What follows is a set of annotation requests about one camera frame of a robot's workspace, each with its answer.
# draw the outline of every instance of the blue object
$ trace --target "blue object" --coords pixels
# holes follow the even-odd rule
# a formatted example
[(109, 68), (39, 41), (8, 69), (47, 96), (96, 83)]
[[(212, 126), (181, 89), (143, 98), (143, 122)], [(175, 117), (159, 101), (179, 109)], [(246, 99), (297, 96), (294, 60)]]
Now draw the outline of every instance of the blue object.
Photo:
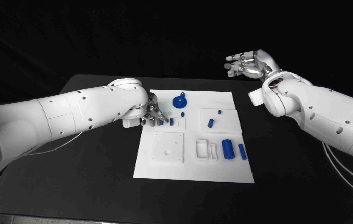
[(240, 151), (241, 151), (241, 158), (243, 158), (243, 159), (247, 159), (248, 157), (247, 157), (247, 153), (246, 153), (244, 145), (243, 145), (243, 144), (240, 144), (238, 146), (240, 146)]
[(209, 126), (209, 127), (212, 127), (214, 121), (215, 121), (215, 120), (211, 118), (211, 119), (209, 119), (209, 122), (208, 122), (208, 126)]
[(225, 154), (225, 159), (234, 159), (234, 146), (233, 146), (233, 141), (231, 140), (224, 140), (222, 141), (222, 147), (224, 147), (224, 154)]
[(186, 106), (186, 94), (182, 92), (181, 96), (173, 99), (173, 105), (176, 108), (184, 108)]

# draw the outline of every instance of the white platform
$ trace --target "white platform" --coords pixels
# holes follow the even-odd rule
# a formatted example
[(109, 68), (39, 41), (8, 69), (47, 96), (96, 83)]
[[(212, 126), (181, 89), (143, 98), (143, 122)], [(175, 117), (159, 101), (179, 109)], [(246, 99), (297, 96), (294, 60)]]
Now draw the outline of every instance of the white platform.
[[(181, 113), (185, 112), (185, 128), (171, 131), (169, 124), (152, 127), (148, 123), (145, 125), (140, 147), (136, 160), (135, 177), (153, 179), (175, 179), (175, 180), (195, 180), (195, 181), (215, 181), (215, 182), (243, 182), (254, 183), (250, 156), (243, 160), (238, 144), (244, 144), (243, 134), (214, 134), (205, 133), (202, 130), (202, 109), (230, 110), (235, 111), (234, 99), (231, 92), (212, 91), (186, 91), (186, 90), (152, 90), (159, 97), (159, 107), (168, 118), (182, 118)], [(173, 98), (185, 92), (188, 105), (179, 109), (173, 106)], [(153, 160), (156, 155), (156, 141), (159, 132), (182, 133), (184, 134), (184, 161), (182, 164), (172, 159), (168, 162), (173, 149), (168, 148), (169, 141), (165, 140), (165, 147), (161, 150), (161, 157), (168, 157), (162, 160)], [(212, 161), (211, 152), (208, 160), (197, 159), (197, 139), (207, 140), (209, 144), (217, 145), (218, 160)], [(227, 160), (224, 156), (222, 140), (230, 139), (234, 145), (235, 159)]]

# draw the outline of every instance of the hole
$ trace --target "hole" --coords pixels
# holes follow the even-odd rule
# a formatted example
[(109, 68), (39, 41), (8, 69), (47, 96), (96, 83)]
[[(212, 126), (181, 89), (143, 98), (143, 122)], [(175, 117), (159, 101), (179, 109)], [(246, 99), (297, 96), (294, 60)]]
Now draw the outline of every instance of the hole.
[(339, 127), (336, 133), (341, 134), (343, 132), (343, 127)]

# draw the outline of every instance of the robotic hand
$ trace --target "robotic hand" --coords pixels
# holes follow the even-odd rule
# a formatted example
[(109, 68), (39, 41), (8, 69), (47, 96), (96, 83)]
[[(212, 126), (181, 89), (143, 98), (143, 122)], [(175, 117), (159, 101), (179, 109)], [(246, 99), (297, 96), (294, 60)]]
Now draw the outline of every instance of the robotic hand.
[(169, 123), (158, 97), (137, 79), (52, 97), (0, 105), (0, 171), (48, 142), (123, 119), (124, 127), (146, 120)]
[(294, 118), (302, 129), (322, 142), (353, 155), (353, 98), (280, 69), (264, 51), (227, 57), (228, 76), (260, 78), (263, 87), (250, 93), (256, 106), (266, 104), (270, 113)]

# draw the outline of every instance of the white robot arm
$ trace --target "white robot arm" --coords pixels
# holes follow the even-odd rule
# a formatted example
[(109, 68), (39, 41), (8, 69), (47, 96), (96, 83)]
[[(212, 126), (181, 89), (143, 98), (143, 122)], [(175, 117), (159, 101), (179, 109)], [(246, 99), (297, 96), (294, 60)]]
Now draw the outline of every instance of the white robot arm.
[(260, 78), (263, 87), (250, 93), (256, 106), (266, 104), (270, 113), (294, 118), (302, 129), (332, 147), (353, 155), (353, 98), (280, 69), (264, 51), (227, 57), (228, 76)]
[(148, 119), (169, 123), (158, 98), (137, 79), (114, 80), (109, 86), (0, 105), (0, 171), (24, 154), (48, 142), (123, 119), (124, 127)]

